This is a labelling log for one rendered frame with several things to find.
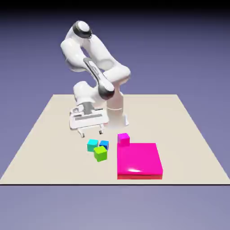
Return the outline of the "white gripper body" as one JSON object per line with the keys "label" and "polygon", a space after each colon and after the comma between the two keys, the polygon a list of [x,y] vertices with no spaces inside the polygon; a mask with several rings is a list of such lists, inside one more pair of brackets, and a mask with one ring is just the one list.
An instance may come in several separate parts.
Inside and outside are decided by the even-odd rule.
{"label": "white gripper body", "polygon": [[70,128],[78,129],[91,127],[95,125],[101,125],[108,123],[109,118],[106,111],[102,108],[91,110],[90,114],[84,114],[84,112],[75,112],[70,115]]}

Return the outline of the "small cyan cube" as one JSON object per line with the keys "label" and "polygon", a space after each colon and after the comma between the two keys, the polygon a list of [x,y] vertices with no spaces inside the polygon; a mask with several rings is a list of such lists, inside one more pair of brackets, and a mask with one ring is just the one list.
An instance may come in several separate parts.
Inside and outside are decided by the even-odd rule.
{"label": "small cyan cube", "polygon": [[87,151],[88,152],[94,152],[94,148],[98,147],[98,140],[95,139],[89,139],[87,143]]}

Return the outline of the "small green cube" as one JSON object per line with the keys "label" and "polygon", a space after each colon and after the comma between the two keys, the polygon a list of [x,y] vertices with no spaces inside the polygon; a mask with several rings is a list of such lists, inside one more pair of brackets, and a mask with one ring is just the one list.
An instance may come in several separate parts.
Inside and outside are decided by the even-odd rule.
{"label": "small green cube", "polygon": [[95,147],[93,153],[98,162],[107,160],[107,149],[104,146]]}

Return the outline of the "small magenta cube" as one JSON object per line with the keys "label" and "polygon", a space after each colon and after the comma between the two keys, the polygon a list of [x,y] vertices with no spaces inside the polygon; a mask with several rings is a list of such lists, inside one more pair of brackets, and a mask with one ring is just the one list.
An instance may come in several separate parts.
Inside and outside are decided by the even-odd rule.
{"label": "small magenta cube", "polygon": [[130,136],[127,133],[119,133],[118,134],[118,144],[120,146],[129,146]]}

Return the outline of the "large pink box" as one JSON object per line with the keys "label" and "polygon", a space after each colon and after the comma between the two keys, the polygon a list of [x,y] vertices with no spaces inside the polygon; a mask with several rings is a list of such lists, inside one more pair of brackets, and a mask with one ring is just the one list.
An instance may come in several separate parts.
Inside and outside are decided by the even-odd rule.
{"label": "large pink box", "polygon": [[163,167],[155,143],[117,145],[118,179],[162,179]]}

